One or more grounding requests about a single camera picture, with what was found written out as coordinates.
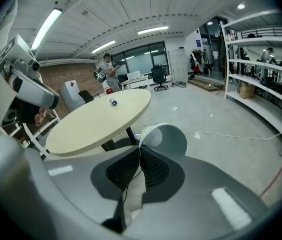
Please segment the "brick wall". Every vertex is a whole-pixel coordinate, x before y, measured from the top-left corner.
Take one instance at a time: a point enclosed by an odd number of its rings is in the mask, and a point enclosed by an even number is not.
[[[60,95],[60,101],[56,107],[56,112],[60,119],[63,119],[70,113],[61,95],[63,83],[76,80],[79,89],[81,91],[87,90],[92,96],[104,92],[102,84],[96,81],[93,76],[95,69],[94,64],[53,65],[45,66],[40,69],[43,83]]]

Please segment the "red cable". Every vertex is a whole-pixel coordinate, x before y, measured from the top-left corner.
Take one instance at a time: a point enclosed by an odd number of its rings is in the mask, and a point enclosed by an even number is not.
[[[261,193],[261,195],[259,195],[259,197],[262,197],[268,190],[269,188],[272,186],[272,184],[275,182],[275,180],[277,179],[277,177],[279,177],[279,175],[282,173],[282,167],[281,169],[278,171],[278,173],[276,174],[276,176],[274,177],[274,179],[271,181],[271,183],[265,188],[265,190],[263,190],[263,192]]]

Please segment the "table top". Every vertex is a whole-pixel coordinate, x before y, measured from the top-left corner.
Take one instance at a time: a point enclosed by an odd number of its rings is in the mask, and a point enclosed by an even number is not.
[[[126,81],[122,82],[121,85],[128,85],[128,84],[131,84],[131,83],[136,83],[136,82],[144,81],[144,80],[148,80],[148,79],[149,79],[149,76],[144,75],[144,76],[141,76],[141,77],[136,78],[136,79],[126,80]]]
[[[116,106],[110,104],[115,99]],[[50,132],[47,149],[56,156],[74,156],[96,148],[131,126],[148,108],[151,92],[118,91],[91,101],[64,117]]]

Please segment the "white reflective strip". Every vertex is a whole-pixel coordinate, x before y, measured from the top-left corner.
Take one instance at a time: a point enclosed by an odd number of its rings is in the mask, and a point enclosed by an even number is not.
[[[212,196],[234,230],[239,230],[252,222],[248,213],[224,188],[216,188],[212,191]]]
[[[72,170],[73,170],[73,167],[68,165],[65,167],[59,167],[59,168],[48,170],[48,173],[50,174],[50,176],[56,176],[59,174],[71,172]]]

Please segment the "chair base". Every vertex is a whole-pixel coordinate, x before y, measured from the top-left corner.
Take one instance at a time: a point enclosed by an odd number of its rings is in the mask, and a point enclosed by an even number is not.
[[[158,91],[159,89],[165,89],[165,90],[166,90],[167,88],[169,88],[169,86],[167,86],[167,85],[162,85],[162,84],[161,84],[160,86],[155,87],[154,90],[155,90],[155,91]]]

